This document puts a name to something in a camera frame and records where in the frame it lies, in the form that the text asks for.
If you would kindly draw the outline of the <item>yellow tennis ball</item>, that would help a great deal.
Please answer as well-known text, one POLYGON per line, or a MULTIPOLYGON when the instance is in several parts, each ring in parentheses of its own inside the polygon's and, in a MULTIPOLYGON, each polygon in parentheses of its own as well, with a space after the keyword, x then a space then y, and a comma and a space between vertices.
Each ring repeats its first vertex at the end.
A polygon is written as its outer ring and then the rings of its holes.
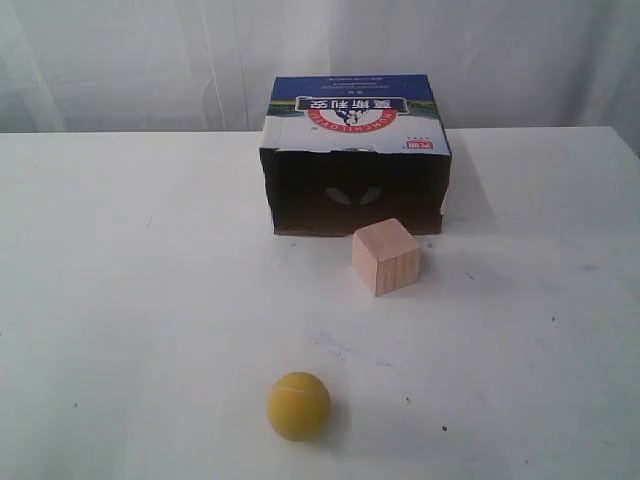
POLYGON ((331 398, 315 375, 292 372, 281 377, 267 399, 267 418, 273 430, 289 441, 310 441, 326 429, 331 398))

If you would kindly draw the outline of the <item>light wooden cube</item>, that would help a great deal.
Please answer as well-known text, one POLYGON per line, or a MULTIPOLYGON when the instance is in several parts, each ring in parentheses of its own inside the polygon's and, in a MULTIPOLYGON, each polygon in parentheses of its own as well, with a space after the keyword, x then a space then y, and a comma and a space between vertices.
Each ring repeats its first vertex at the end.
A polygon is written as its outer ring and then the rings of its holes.
POLYGON ((414 284, 421 256, 420 244, 396 218, 359 228, 352 237, 352 266, 376 297, 414 284))

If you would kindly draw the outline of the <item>printed cardboard box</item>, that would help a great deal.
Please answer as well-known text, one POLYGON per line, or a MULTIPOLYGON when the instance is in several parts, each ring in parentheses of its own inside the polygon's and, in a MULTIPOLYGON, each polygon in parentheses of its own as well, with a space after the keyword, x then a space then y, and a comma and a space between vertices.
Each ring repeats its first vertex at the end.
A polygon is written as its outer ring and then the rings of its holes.
POLYGON ((277 235, 442 230, 452 152, 425 74, 278 77, 259 157, 277 235))

